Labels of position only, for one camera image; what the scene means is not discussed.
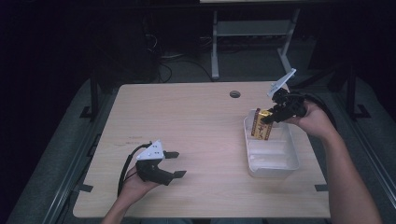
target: hand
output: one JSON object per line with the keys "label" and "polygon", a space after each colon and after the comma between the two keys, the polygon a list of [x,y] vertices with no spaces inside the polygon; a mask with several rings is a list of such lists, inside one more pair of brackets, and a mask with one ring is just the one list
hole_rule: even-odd
{"label": "hand", "polygon": [[322,140],[332,133],[337,133],[326,113],[320,107],[306,100],[304,101],[304,107],[306,114],[303,118],[293,117],[286,119],[285,122],[295,124],[306,133]]}
{"label": "hand", "polygon": [[120,196],[107,212],[102,224],[121,223],[126,211],[132,204],[143,198],[150,190],[159,186],[159,184],[154,182],[143,181],[136,171],[136,167],[133,167],[126,174]]}
{"label": "hand", "polygon": [[159,186],[160,184],[143,181],[137,174],[136,167],[134,166],[129,170],[125,176],[123,187],[118,200],[122,200],[130,205],[139,201],[150,190]]}

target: person's left hand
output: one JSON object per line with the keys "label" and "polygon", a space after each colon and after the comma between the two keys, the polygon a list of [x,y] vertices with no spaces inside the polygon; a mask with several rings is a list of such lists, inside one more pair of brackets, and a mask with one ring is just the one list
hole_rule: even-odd
{"label": "person's left hand", "polygon": [[137,175],[136,167],[133,167],[126,174],[121,193],[102,220],[102,224],[121,223],[128,208],[159,185],[151,181],[143,181]]}
{"label": "person's left hand", "polygon": [[133,204],[159,185],[151,181],[143,181],[137,174],[136,167],[134,166],[125,176],[119,199]]}

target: cable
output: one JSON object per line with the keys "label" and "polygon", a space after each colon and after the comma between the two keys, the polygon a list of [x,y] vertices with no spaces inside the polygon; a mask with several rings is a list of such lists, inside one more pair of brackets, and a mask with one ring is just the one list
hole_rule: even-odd
{"label": "cable", "polygon": [[238,41],[237,39],[240,39],[240,37],[223,37],[219,38],[218,40],[218,51],[219,53],[224,53],[224,54],[232,54],[232,53],[238,53],[242,50],[246,50],[250,47],[248,44],[248,37],[244,37],[245,41]]}
{"label": "cable", "polygon": [[305,98],[305,100],[316,104],[320,109],[322,109],[326,113],[326,115],[329,118],[330,122],[332,123],[332,126],[334,126],[335,130],[337,130],[337,123],[335,121],[335,117],[332,114],[332,111],[329,109],[329,107],[326,106],[326,104],[323,102],[322,99],[314,97],[312,95],[308,95],[308,94],[306,94],[304,96],[304,98]]}
{"label": "cable", "polygon": [[206,71],[206,69],[205,69],[203,66],[201,66],[200,64],[196,63],[196,62],[184,61],[184,60],[183,60],[183,61],[173,61],[173,62],[167,62],[167,63],[193,63],[193,64],[199,66],[200,68],[202,68],[202,70],[204,70],[204,72],[205,72],[206,75],[210,78],[210,80],[211,80],[212,82],[215,81],[215,80],[213,80],[213,78],[209,75],[209,73]]}
{"label": "cable", "polygon": [[183,57],[183,56],[184,56],[184,54],[175,54],[175,55],[170,55],[170,56],[162,56],[161,59],[172,60],[172,59],[180,58],[180,57]]}
{"label": "cable", "polygon": [[126,159],[126,162],[125,162],[124,166],[122,167],[122,171],[121,171],[121,175],[120,175],[119,188],[118,188],[118,191],[117,191],[117,197],[120,196],[120,193],[121,193],[121,190],[122,190],[122,186],[123,186],[123,183],[124,183],[124,181],[125,181],[124,177],[125,177],[125,174],[126,174],[126,172],[127,172],[127,170],[128,170],[129,164],[131,163],[131,160],[132,160],[132,158],[134,157],[134,154],[135,154],[135,153],[137,152],[137,150],[139,150],[140,148],[142,148],[142,147],[149,147],[149,146],[151,146],[151,142],[148,143],[148,144],[144,144],[144,145],[142,145],[142,146],[140,146],[140,147],[135,148],[134,151],[133,151],[133,152],[128,156],[128,158]]}
{"label": "cable", "polygon": [[157,47],[157,44],[158,44],[158,39],[157,39],[157,37],[155,36],[155,35],[146,35],[146,37],[152,37],[152,38],[154,38],[154,44],[153,44],[153,46],[151,47],[152,49],[155,49],[155,47]]}
{"label": "cable", "polygon": [[131,177],[132,177],[133,175],[135,175],[135,174],[137,174],[137,171],[134,172],[133,174],[128,175],[127,177],[125,177],[124,182],[125,182],[127,179],[131,178]]}
{"label": "cable", "polygon": [[169,66],[166,66],[165,64],[163,64],[163,63],[160,63],[160,65],[161,66],[163,66],[163,67],[165,67],[165,68],[167,68],[168,70],[169,70],[169,77],[166,79],[166,80],[163,80],[163,77],[161,76],[161,72],[159,72],[159,77],[158,77],[158,81],[161,83],[166,83],[166,82],[168,82],[169,81],[169,79],[171,79],[171,77],[172,77],[172,69],[169,67]]}
{"label": "cable", "polygon": [[200,43],[199,48],[201,52],[207,52],[212,48],[213,39],[211,36],[200,37],[200,41],[205,41],[204,43]]}

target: person's right hand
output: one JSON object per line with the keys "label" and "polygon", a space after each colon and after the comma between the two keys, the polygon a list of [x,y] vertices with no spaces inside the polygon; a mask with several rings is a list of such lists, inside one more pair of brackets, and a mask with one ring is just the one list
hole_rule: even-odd
{"label": "person's right hand", "polygon": [[295,124],[303,129],[306,133],[324,139],[332,133],[337,133],[332,126],[326,113],[316,104],[304,101],[306,114],[303,118],[293,117],[286,119],[285,122]]}

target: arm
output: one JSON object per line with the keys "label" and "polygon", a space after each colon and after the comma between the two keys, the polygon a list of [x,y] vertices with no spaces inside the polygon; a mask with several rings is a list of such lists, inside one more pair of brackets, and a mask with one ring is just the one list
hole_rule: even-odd
{"label": "arm", "polygon": [[291,118],[287,122],[320,138],[325,148],[332,223],[382,223],[344,140],[317,105],[305,102],[304,106],[307,110],[305,117]]}
{"label": "arm", "polygon": [[102,224],[121,223],[126,211],[132,204],[143,198],[151,189],[159,186],[159,184],[149,181],[144,182],[140,179],[136,174],[135,167],[129,170],[126,176],[120,196],[107,212]]}

